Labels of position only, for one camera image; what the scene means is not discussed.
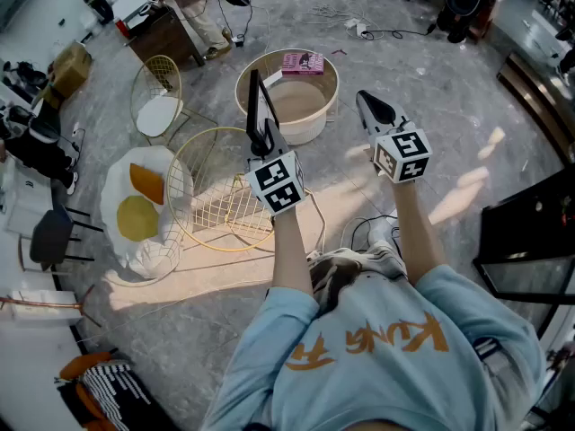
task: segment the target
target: white cloth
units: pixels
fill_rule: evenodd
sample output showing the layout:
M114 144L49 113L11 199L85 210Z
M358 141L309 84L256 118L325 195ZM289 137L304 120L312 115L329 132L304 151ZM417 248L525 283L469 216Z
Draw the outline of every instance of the white cloth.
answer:
M100 199L102 221L106 225L106 233L119 264L123 268L131 268L145 279L166 276L180 261L180 244L184 231L173 219L168 206L168 194L172 197L172 205L176 204L174 207L182 211L187 210L189 207L184 206L179 197L185 194L187 200L191 199L193 182L187 168L176 161L174 165L182 176L181 181L175 183L181 186L174 187L173 184L168 186L168 171L172 159L173 153L161 145L133 148L110 167L102 189ZM158 205L152 201L155 210L160 214L158 235L142 242L133 242L125 238L118 229L119 204L129 196L144 196L132 186L129 177L131 163L156 172L164 179L164 204Z
M181 11L208 48L222 49L228 45L222 31L208 16L206 0L184 6Z

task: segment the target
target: wire chair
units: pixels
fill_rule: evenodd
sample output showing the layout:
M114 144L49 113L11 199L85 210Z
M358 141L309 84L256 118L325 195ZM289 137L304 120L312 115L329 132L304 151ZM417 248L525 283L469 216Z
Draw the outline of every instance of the wire chair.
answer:
M248 251L273 235L270 213L243 176L245 138L240 128L202 131L178 151L168 172L173 218L192 240L215 251ZM233 234L245 246L214 246L208 242L209 231Z
M168 128L180 114L186 119L166 137ZM130 116L134 126L151 145L151 137L163 137L168 146L192 115L217 123L183 106L181 76L176 63L167 56L150 57L137 71L130 94Z

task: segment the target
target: concrete floor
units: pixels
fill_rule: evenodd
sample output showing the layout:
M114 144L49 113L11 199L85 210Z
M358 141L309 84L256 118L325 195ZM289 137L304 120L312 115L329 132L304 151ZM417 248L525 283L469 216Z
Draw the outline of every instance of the concrete floor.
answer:
M387 29L425 31L436 11L420 0L321 0L343 7L360 2L368 16ZM519 190L550 176L561 164L550 144L515 99L497 82L502 58L488 45L452 45L440 31L423 38L404 34L397 40L356 40L341 23L334 26L296 22L308 0L253 0L253 17L243 48L202 68L190 63L182 71L183 99L222 126L243 128L234 101L234 84L248 63L278 48L306 48L324 53L341 78L339 119L328 123L314 141L297 148L306 185L317 196L328 223L326 250L339 246L343 226L355 216L377 216L394 210L391 186L377 178L363 154L367 136L355 110L359 89L372 89L402 104L428 136L434 151L420 196L437 224L451 265L479 281L471 260L478 250L480 212ZM223 3L234 32L243 31L249 9ZM216 0L208 13L223 26ZM146 140L129 116L130 86L140 62L115 27L88 43L94 63L90 78L62 110L64 132L77 120L86 128L81 179L67 204L100 218L100 192L110 165ZM199 48L204 48L198 41ZM347 53L332 54L342 49ZM206 125L191 120L172 141L176 150ZM321 223L311 200L298 209L308 250ZM343 239L349 245L348 230ZM356 238L361 244L362 228ZM273 242L263 251L223 253L186 241L177 269L164 279L146 282L123 269L105 236L81 232L73 252L96 258L74 265L65 287L84 292L96 284L86 304L102 323L79 323L91 350L118 347L135 362L149 390L182 429L197 429L217 391L226 364L244 328L258 310L273 265ZM214 244L235 244L226 236ZM497 270L492 271L495 278ZM554 268L506 270L509 286L531 288L562 278ZM511 303L535 326L545 305Z

